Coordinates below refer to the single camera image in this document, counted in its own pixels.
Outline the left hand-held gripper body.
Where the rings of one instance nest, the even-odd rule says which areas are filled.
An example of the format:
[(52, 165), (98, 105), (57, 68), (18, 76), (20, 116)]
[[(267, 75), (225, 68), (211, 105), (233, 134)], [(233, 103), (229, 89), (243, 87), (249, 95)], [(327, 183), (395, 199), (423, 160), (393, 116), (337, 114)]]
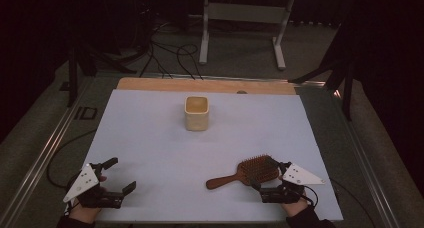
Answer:
[(101, 186), (102, 171), (110, 165), (86, 164), (75, 176), (63, 198), (64, 203), (79, 201), (84, 208), (120, 208), (124, 196), (106, 192)]

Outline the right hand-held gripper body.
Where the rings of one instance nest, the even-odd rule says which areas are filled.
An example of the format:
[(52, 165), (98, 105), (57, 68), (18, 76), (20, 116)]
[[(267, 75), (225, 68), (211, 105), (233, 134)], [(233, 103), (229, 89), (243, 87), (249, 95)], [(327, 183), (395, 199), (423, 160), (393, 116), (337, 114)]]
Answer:
[(313, 200), (304, 194), (305, 189), (309, 185), (325, 184), (322, 178), (291, 162), (279, 162), (278, 169), (282, 178), (281, 184), (275, 188), (259, 188), (263, 203), (296, 203), (300, 199), (313, 203)]

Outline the brown wooden hairbrush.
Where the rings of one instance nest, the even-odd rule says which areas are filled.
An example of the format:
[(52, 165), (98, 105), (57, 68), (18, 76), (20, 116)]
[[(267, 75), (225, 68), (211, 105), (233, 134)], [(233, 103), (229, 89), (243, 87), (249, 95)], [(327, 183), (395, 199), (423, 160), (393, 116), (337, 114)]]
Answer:
[(280, 175), (278, 168), (268, 163), (269, 155), (260, 155), (246, 159), (239, 163), (233, 175), (210, 179), (206, 182), (206, 188), (216, 189), (233, 181), (240, 181), (250, 186), (249, 180), (255, 179), (260, 184), (276, 179)]

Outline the cream square cup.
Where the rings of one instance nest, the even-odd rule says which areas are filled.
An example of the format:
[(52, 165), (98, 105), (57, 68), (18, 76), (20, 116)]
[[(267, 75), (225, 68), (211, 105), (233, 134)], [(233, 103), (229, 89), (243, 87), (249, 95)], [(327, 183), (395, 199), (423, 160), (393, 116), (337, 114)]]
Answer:
[(205, 131), (209, 122), (209, 102), (204, 96), (188, 96), (185, 100), (185, 128), (189, 131)]

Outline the person's right hand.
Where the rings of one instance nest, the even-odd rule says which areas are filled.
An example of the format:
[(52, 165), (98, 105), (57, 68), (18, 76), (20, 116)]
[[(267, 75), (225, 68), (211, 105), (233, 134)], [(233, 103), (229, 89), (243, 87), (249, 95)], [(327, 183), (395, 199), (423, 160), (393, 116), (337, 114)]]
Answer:
[(296, 203), (281, 204), (281, 208), (285, 211), (288, 217), (294, 217), (308, 207), (305, 199), (300, 198)]

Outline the person's left hand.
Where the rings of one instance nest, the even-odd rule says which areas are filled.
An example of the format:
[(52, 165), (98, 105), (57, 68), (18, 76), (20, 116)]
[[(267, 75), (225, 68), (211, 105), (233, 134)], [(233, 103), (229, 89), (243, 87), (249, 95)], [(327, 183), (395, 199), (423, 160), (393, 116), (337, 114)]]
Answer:
[(87, 224), (92, 224), (96, 221), (100, 212), (100, 208), (84, 207), (80, 204), (78, 199), (75, 199), (69, 217)]

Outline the white table sheet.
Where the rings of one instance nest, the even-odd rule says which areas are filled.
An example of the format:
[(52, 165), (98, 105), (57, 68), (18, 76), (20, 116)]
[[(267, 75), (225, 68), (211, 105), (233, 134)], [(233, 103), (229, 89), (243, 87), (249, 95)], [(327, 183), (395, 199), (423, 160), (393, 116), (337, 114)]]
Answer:
[(232, 175), (248, 158), (268, 154), (322, 178), (309, 196), (316, 212), (333, 221), (343, 215), (297, 95), (210, 93), (209, 126), (201, 132), (184, 125), (185, 92), (112, 92), (86, 160), (118, 163), (106, 171), (105, 187), (136, 189), (121, 208), (104, 209), (103, 223), (268, 223), (285, 215), (264, 204), (254, 189), (235, 181), (209, 190), (207, 180)]

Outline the black tripod stand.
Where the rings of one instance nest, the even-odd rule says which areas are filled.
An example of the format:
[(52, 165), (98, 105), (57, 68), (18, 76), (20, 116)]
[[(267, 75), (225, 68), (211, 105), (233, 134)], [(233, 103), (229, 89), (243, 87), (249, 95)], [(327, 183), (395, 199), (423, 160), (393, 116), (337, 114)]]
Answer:
[(353, 41), (349, 38), (352, 34), (352, 24), (344, 21), (326, 51), (319, 66), (305, 75), (289, 79), (289, 83), (302, 84), (322, 73), (330, 71), (324, 87), (327, 90), (337, 90), (344, 84), (342, 96), (342, 112), (348, 121), (351, 121), (350, 103), (354, 75), (354, 59), (352, 55)]
[(100, 60), (111, 66), (113, 69), (128, 74), (135, 74), (135, 71), (124, 67), (121, 63), (113, 60), (103, 52), (95, 49), (85, 41), (71, 41), (68, 44), (68, 86), (69, 93), (68, 106), (71, 107), (78, 97), (78, 68), (85, 76), (95, 76), (97, 67), (94, 60)]

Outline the white metal stand frame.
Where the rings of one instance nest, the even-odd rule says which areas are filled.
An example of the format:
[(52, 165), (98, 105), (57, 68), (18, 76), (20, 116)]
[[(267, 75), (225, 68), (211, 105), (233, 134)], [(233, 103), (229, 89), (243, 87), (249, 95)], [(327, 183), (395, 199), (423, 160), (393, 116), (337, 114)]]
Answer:
[(284, 7), (257, 6), (245, 4), (216, 3), (210, 0), (203, 2), (203, 33), (200, 45), (199, 63), (206, 64), (209, 49), (209, 21), (225, 20), (238, 22), (257, 22), (279, 24), (280, 31), (272, 38), (277, 68), (286, 69), (282, 50), (282, 40), (289, 22), (290, 14), (295, 0), (287, 0)]

